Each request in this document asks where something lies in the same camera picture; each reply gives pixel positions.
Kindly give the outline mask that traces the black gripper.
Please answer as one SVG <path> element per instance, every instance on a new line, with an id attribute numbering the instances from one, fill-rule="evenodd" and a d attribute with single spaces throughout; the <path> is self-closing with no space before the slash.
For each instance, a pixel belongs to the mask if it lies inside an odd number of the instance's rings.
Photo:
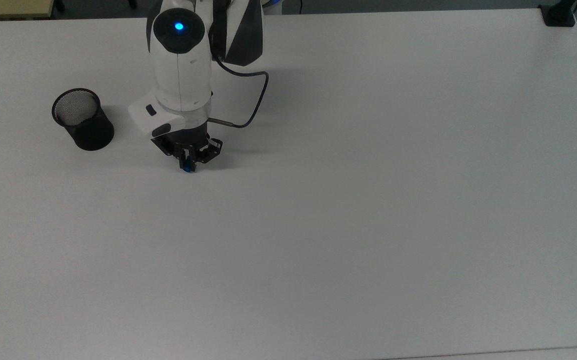
<path id="1" fill-rule="evenodd" d="M 223 141 L 208 138 L 208 125 L 200 125 L 192 129 L 173 130 L 171 125 L 161 125 L 151 133 L 151 141 L 168 157 L 174 157 L 179 162 L 181 170 L 188 170 L 187 153 L 183 146 L 189 146 L 189 167 L 192 173 L 197 164 L 207 164 L 222 152 Z"/>

